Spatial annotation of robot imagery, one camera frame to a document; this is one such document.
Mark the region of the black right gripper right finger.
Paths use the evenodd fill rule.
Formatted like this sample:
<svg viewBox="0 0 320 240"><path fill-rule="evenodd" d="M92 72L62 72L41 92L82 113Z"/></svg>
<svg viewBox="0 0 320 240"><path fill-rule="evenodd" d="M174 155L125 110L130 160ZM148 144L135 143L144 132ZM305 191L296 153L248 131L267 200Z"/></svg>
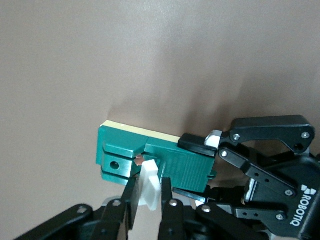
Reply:
<svg viewBox="0 0 320 240"><path fill-rule="evenodd" d="M193 209L173 198L170 178L162 179L162 220L158 240L267 240L235 216L208 203Z"/></svg>

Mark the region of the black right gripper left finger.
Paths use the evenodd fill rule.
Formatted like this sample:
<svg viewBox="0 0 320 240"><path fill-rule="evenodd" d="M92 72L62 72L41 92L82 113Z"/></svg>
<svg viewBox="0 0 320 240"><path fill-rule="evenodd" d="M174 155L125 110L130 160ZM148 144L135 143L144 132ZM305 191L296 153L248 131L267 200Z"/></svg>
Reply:
<svg viewBox="0 0 320 240"><path fill-rule="evenodd" d="M139 184L134 177L121 197L106 199L99 209L74 205L14 240L128 240L138 203Z"/></svg>

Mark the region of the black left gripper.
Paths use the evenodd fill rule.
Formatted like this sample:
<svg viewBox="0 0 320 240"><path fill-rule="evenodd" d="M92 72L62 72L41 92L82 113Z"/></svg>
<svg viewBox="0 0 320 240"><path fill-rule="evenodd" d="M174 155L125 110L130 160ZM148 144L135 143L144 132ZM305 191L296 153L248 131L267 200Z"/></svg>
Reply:
<svg viewBox="0 0 320 240"><path fill-rule="evenodd" d="M310 154L314 127L302 115L237 118L228 131L207 137L185 133L178 147L215 158L240 169L246 186L207 186L204 192L173 188L173 192L227 213L260 222L272 234L300 240L320 240L320 162ZM275 156L244 144L276 140L289 151Z"/></svg>

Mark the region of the green load switch white handle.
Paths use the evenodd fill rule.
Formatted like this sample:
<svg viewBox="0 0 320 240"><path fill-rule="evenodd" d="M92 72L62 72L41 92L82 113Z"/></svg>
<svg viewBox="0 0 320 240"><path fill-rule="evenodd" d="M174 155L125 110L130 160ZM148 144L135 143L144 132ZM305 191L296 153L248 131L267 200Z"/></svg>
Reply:
<svg viewBox="0 0 320 240"><path fill-rule="evenodd" d="M125 186L138 176L138 204L155 211L164 178L174 188L202 193L216 176L214 158L178 147L178 136L114 121L98 129L96 163L101 177Z"/></svg>

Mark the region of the brown table cover sheet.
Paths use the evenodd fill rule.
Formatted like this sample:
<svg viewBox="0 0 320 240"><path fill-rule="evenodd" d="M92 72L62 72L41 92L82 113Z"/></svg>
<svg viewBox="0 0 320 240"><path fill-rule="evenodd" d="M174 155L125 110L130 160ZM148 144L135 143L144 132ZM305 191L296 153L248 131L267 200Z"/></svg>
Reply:
<svg viewBox="0 0 320 240"><path fill-rule="evenodd" d="M0 0L0 240L123 187L106 120L175 136L303 115L320 153L320 0Z"/></svg>

